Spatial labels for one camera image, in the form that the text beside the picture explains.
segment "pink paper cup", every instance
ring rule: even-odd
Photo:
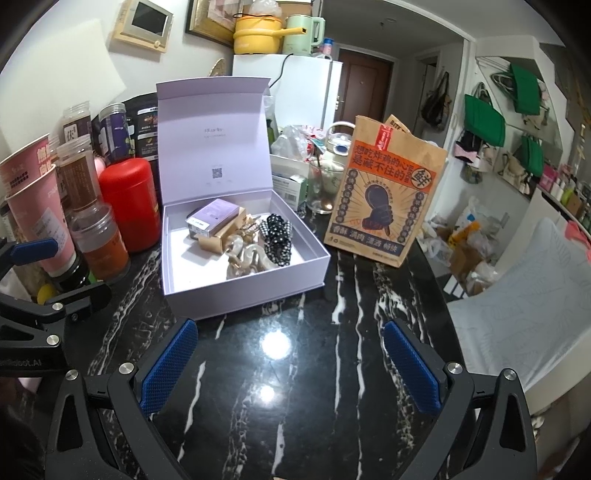
[[[61,208],[56,166],[22,190],[6,197],[8,206],[27,241],[52,237],[59,250],[39,263],[50,277],[64,274],[76,260],[74,243]]]
[[[48,146],[47,134],[0,162],[0,180],[7,195],[14,195],[49,171],[51,159]]]

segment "refrigerator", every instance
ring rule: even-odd
[[[234,55],[232,75],[267,77],[269,85],[275,82],[271,94],[279,129],[311,125],[326,130],[335,122],[342,66],[339,61],[319,57]]]

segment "marble tabletop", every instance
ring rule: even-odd
[[[306,221],[322,236],[328,218]],[[397,269],[329,252],[323,288],[198,322],[197,349],[152,419],[191,478],[390,479],[429,431],[432,418],[417,411],[380,336],[400,317],[445,361],[462,361],[420,247]],[[164,336],[175,318],[161,290],[160,255],[155,248],[134,256],[111,305],[69,328],[72,367],[112,372]],[[47,390],[42,384],[40,395]],[[143,478],[113,413],[105,420],[128,473]],[[459,446],[440,478],[460,454]]]

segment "open box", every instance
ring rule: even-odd
[[[163,200],[164,295],[178,317],[199,320],[321,287],[330,255],[273,191],[262,94],[268,79],[207,77],[157,85]],[[215,198],[293,226],[291,264],[226,279],[228,258],[189,237],[186,217]]]

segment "gray cloth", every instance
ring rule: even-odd
[[[591,327],[591,265],[544,218],[496,284],[448,307],[468,371],[499,375],[510,367],[526,391]]]

